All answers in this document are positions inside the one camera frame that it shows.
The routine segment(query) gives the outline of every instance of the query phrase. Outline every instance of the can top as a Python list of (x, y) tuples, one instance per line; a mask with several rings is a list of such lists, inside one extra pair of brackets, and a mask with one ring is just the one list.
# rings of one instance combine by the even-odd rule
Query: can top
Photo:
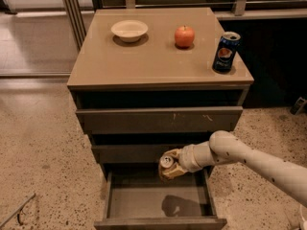
[(234, 32), (224, 32), (223, 38), (230, 40), (230, 41), (238, 41), (240, 40), (241, 36)]

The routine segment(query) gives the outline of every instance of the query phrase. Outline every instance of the tabletop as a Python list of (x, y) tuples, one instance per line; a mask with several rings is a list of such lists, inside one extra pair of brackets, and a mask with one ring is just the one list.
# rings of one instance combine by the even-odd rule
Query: tabletop
[[(140, 20), (148, 31), (125, 43), (111, 31), (122, 20)], [(195, 40), (188, 49), (175, 44), (175, 30), (190, 26)], [(237, 53), (229, 73), (212, 62), (224, 30), (210, 8), (96, 10), (68, 81), (70, 89), (186, 84), (252, 84)]]

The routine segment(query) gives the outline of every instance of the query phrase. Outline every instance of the closed drawer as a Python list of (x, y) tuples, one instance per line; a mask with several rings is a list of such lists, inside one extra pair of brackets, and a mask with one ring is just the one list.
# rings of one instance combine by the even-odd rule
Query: closed drawer
[(106, 206), (97, 230), (219, 230), (207, 172), (187, 173), (170, 182), (157, 169), (114, 170), (108, 174)]
[(235, 128), (241, 106), (90, 109), (76, 112), (84, 133), (166, 133), (231, 131)]

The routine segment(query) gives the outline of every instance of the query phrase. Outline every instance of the wooden cabinet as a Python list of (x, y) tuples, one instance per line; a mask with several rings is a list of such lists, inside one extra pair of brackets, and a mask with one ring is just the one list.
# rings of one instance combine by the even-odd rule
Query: wooden cabinet
[[(135, 43), (120, 42), (110, 27), (124, 19), (145, 22), (148, 33)], [(180, 50), (174, 32), (187, 22), (196, 39)], [(96, 11), (68, 88), (107, 177), (106, 209), (97, 229), (226, 224), (216, 216), (208, 168), (169, 184), (157, 172), (166, 150), (236, 127), (253, 78), (238, 54), (228, 74), (212, 70), (223, 32), (208, 8)]]

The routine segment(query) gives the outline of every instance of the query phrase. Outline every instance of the speckled floor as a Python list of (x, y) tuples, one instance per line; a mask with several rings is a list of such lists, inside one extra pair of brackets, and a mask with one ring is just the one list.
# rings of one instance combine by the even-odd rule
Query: speckled floor
[[(66, 82), (0, 80), (0, 222), (35, 193), (20, 215), (23, 225), (12, 218), (5, 230), (87, 230), (102, 218), (106, 182)], [(255, 149), (307, 168), (306, 113), (245, 109), (233, 133)], [(224, 230), (298, 224), (299, 204), (241, 164), (216, 167), (209, 181), (218, 217), (228, 222)]]

